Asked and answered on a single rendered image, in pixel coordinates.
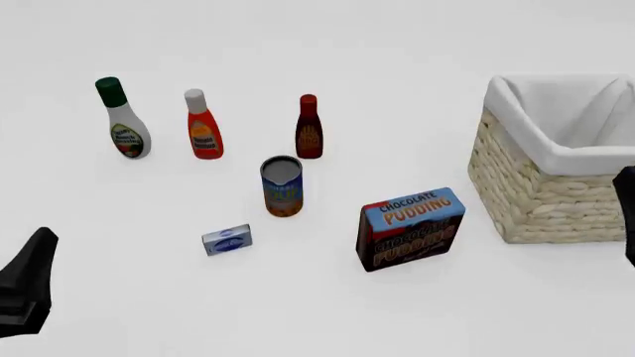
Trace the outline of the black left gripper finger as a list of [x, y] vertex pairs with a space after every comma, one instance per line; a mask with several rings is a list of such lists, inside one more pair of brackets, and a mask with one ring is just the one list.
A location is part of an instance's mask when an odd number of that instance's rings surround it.
[[31, 302], [51, 306], [51, 272], [59, 237], [41, 227], [0, 270], [0, 309], [24, 309]]

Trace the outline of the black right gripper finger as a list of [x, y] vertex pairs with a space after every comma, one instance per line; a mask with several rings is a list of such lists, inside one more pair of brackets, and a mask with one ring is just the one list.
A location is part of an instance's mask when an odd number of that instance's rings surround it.
[[612, 182], [625, 224], [625, 256], [635, 267], [635, 166], [622, 169]]

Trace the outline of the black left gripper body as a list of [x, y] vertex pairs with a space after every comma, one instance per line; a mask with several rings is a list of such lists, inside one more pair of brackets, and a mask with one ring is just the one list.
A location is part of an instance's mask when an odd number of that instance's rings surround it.
[[39, 334], [50, 311], [51, 305], [42, 301], [0, 305], [0, 338]]

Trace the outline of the wicker basket with white liner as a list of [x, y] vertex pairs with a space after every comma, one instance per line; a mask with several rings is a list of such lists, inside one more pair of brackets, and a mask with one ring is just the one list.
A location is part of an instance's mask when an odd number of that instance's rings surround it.
[[624, 240], [614, 178], [635, 166], [635, 77], [493, 76], [468, 175], [506, 243]]

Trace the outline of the orange white-capped sauce bottle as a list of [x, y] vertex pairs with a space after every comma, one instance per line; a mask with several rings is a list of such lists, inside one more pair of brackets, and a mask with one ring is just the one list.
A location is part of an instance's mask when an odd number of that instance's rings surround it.
[[207, 107], [201, 89], [185, 92], [188, 107], [188, 132], [194, 156], [201, 160], [217, 160], [224, 154], [222, 137], [218, 125]]

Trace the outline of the dark red bbq sauce bottle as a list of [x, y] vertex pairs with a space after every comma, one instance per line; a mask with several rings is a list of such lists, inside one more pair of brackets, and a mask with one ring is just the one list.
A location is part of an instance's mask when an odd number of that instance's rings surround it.
[[318, 100], [313, 94], [304, 94], [300, 98], [296, 152], [299, 158], [305, 160], [317, 159], [323, 152], [323, 132], [318, 117]]

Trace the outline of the white green-capped dressing bottle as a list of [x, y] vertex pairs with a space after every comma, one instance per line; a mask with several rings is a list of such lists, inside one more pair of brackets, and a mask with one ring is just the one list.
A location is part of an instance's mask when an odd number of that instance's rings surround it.
[[130, 106], [120, 80], [103, 77], [95, 88], [106, 107], [110, 138], [117, 151], [129, 160], [147, 157], [152, 147], [149, 130]]

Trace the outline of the small white blue box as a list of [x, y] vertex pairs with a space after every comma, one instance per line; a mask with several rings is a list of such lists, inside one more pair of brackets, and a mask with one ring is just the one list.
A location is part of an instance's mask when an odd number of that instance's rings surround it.
[[201, 241], [208, 257], [231, 252], [253, 244], [251, 228], [248, 224], [203, 234]]

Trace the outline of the chocolate pudding box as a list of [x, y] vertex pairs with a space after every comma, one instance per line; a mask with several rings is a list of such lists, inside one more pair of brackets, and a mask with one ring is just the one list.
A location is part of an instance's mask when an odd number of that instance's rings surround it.
[[449, 251], [465, 207], [443, 187], [366, 204], [356, 253], [368, 273]]

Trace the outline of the blue soup can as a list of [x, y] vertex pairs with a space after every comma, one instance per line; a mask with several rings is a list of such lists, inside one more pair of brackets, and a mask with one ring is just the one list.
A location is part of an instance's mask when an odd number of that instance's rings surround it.
[[302, 164], [294, 157], [271, 157], [262, 164], [260, 175], [265, 207], [273, 216], [290, 217], [302, 209], [302, 172]]

